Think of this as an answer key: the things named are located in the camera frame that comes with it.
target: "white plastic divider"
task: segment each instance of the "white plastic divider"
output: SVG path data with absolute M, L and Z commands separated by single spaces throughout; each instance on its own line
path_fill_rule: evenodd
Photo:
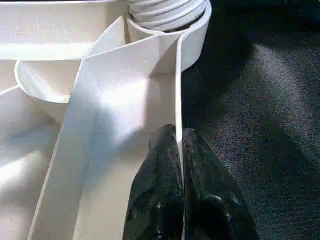
M 40 109 L 62 124 L 81 60 L 18 61 L 15 78 Z
M 85 57 L 91 57 L 112 49 L 120 48 L 129 43 L 130 36 L 128 35 L 126 19 L 124 16 L 120 16 L 103 32 Z
M 122 238 L 150 134 L 175 124 L 182 155 L 181 72 L 199 58 L 211 13 L 209 3 L 200 21 L 169 34 L 128 19 L 127 45 L 119 18 L 109 29 L 119 47 L 105 48 L 108 30 L 99 38 L 92 51 L 104 52 L 81 61 L 29 240 Z
M 204 45 L 206 32 L 208 29 L 209 21 L 212 15 L 212 5 L 210 1 L 207 2 L 205 12 L 199 21 L 192 24 L 189 28 L 176 31 L 172 33 L 165 33 L 162 31 L 149 30 L 139 26 L 135 23 L 131 17 L 127 16 L 128 22 L 128 31 L 130 33 L 130 37 L 132 40 L 137 41 L 150 36 L 165 36 L 162 41 L 162 46 L 171 46 L 172 48 L 177 48 L 178 39 L 183 35 L 189 34 L 189 48 L 186 49 L 185 56 L 187 57 L 187 61 L 184 61 L 182 65 L 181 71 L 188 69 L 191 67 L 200 57 L 201 51 Z M 168 59 L 176 61 L 176 56 L 168 57 Z
M 17 86 L 15 64 L 0 60 L 0 141 L 50 120 Z

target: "white plastic surface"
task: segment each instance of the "white plastic surface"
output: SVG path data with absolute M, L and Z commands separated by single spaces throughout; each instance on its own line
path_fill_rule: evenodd
M 41 110 L 61 125 L 80 62 L 80 60 L 18 61 L 15 67 L 16 81 Z
M 1 2 L 0 59 L 81 58 L 126 9 L 122 0 Z
M 48 122 L 1 141 L 1 240 L 27 238 L 59 130 Z
M 164 33 L 162 31 L 155 31 L 155 30 L 150 30 L 143 28 L 139 26 L 137 23 L 135 23 L 131 18 L 128 17 L 127 22 L 128 22 L 128 30 L 130 32 L 130 38 L 131 40 L 137 41 L 141 40 L 146 37 L 150 36 L 163 36 L 163 46 L 170 47 L 172 48 L 172 51 L 168 51 L 167 55 L 168 57 L 166 58 L 167 60 L 171 61 L 163 61 L 164 65 L 166 63 L 169 63 L 168 65 L 170 66 L 176 66 L 175 59 L 176 57 L 169 56 L 170 53 L 174 54 L 175 56 L 177 55 L 177 43 L 179 38 L 183 34 L 189 34 L 190 35 L 190 40 L 188 41 L 189 48 L 185 50 L 184 56 L 186 56 L 187 59 L 183 59 L 183 66 L 182 66 L 182 72 L 191 67 L 200 57 L 205 37 L 206 37 L 206 32 L 208 29 L 209 25 L 209 20 L 212 14 L 212 6 L 210 4 L 210 1 L 208 1 L 208 4 L 206 6 L 206 10 L 201 17 L 199 21 L 196 23 L 192 24 L 189 28 L 182 30 L 182 31 L 176 31 L 172 33 Z
M 85 57 L 107 52 L 129 43 L 130 36 L 128 35 L 127 20 L 124 16 L 120 16 L 103 32 Z
M 30 239 L 121 238 L 149 134 L 175 124 L 175 72 L 157 71 L 159 38 L 83 60 Z

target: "white plastic compartment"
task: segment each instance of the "white plastic compartment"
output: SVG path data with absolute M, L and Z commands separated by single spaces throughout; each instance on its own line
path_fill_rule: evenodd
M 15 85 L 14 65 L 1 61 L 0 239 L 4 240 L 26 239 L 60 131 Z
M 26 239 L 30 225 L 30 240 L 121 239 L 150 133 L 176 124 L 181 139 L 178 79 L 200 56 L 211 6 L 166 34 L 121 17 L 123 3 L 0 3 L 0 171 L 15 170 L 0 189 L 0 239 Z
M 0 239 L 28 238 L 61 128 L 52 110 L 42 111 L 18 86 L 16 61 L 40 61 L 45 73 L 55 66 L 43 67 L 44 60 L 82 58 L 125 11 L 116 1 L 0 3 Z M 71 91 L 73 82 L 54 94 Z
M 81 62 L 29 240 L 122 239 L 150 134 L 174 124 L 181 146 L 181 72 L 198 59 L 210 16 L 211 6 L 194 28 L 169 34 L 129 19 L 133 43 Z

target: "black fabric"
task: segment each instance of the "black fabric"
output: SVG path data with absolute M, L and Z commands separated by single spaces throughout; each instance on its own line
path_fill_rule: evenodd
M 185 128 L 237 181 L 262 240 L 320 237 L 320 34 L 294 8 L 216 10 L 182 76 Z

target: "white plastic tray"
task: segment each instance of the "white plastic tray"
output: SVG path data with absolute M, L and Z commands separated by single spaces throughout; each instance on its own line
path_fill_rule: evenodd
M 31 189 L 30 201 L 9 195 L 25 218 L 3 200 L 15 183 L 0 185 L 0 239 L 122 239 L 150 134 L 174 124 L 181 144 L 181 72 L 200 56 L 211 6 L 174 33 L 127 11 L 123 1 L 0 3 L 1 23 L 20 16 L 0 24 L 0 172 L 39 164 L 11 177 Z

